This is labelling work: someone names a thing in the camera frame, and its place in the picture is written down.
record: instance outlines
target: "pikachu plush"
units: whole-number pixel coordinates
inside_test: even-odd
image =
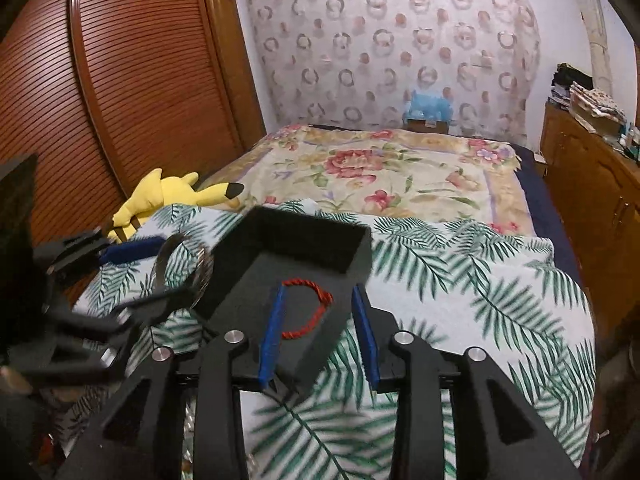
[[[198,181],[197,173],[166,178],[161,178],[161,175],[162,170],[156,168],[140,180],[131,197],[113,215],[109,238],[119,242],[128,240],[153,213],[165,205],[212,206],[232,200],[244,190],[242,184],[225,182],[194,191],[191,186]]]

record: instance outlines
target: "stack of clothes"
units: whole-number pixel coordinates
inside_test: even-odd
[[[626,125],[622,108],[602,90],[587,90],[574,82],[570,95],[569,113],[591,133],[617,137],[620,127]]]
[[[549,102],[561,110],[569,111],[571,108],[569,88],[574,82],[587,90],[593,89],[593,79],[591,77],[567,63],[559,64],[558,71],[554,74]]]
[[[569,89],[559,84],[555,84],[551,87],[550,99],[558,105],[561,110],[568,111],[571,108],[571,96]]]

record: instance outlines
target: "red string bracelet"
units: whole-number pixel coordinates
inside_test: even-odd
[[[283,339],[298,339],[302,336],[305,336],[316,327],[316,325],[318,324],[318,321],[320,321],[320,319],[324,315],[329,305],[331,305],[334,302],[334,297],[329,292],[322,290],[319,285],[312,282],[311,280],[301,280],[300,278],[294,278],[292,280],[286,280],[282,282],[282,285],[283,286],[293,286],[293,285],[308,286],[309,288],[312,288],[316,292],[316,294],[318,295],[318,300],[320,300],[320,305],[318,306],[313,316],[311,316],[311,319],[305,326],[303,326],[300,330],[282,333]]]

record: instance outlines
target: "wooden wardrobe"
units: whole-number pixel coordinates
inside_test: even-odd
[[[38,153],[35,244],[263,135],[235,0],[30,0],[0,44],[0,162]]]

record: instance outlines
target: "metal screw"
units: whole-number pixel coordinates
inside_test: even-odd
[[[161,346],[159,348],[156,348],[153,352],[151,352],[151,358],[154,361],[162,362],[162,361],[166,361],[169,357],[171,357],[172,353],[174,352],[170,348],[167,348],[166,346]]]
[[[469,349],[469,359],[472,361],[484,361],[486,359],[486,352],[477,346]]]
[[[396,332],[394,339],[401,345],[409,345],[414,342],[414,336],[409,332]]]
[[[100,362],[102,363],[102,366],[104,366],[105,368],[108,368],[111,366],[111,363],[113,363],[113,360],[116,358],[116,355],[118,355],[118,351],[114,348],[107,348],[104,351],[104,354],[102,354],[102,357],[100,357]]]
[[[229,332],[225,334],[225,341],[227,343],[239,343],[242,339],[244,339],[244,333],[242,333],[241,330],[229,330]]]

